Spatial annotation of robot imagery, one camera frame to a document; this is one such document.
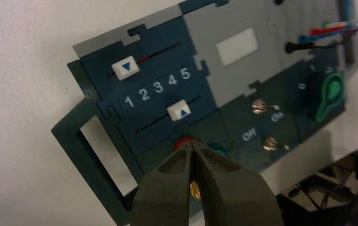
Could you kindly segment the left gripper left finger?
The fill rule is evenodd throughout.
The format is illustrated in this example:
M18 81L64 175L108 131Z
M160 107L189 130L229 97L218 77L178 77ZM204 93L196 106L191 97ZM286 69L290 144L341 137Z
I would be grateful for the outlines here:
M194 146L189 141L142 178L133 201L130 225L187 226L193 180Z

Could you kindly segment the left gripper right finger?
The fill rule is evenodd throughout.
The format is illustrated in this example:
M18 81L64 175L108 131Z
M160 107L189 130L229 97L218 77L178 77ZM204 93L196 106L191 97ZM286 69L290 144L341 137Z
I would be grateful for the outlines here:
M193 174L207 226L282 226L277 199L256 171L224 157L199 141Z

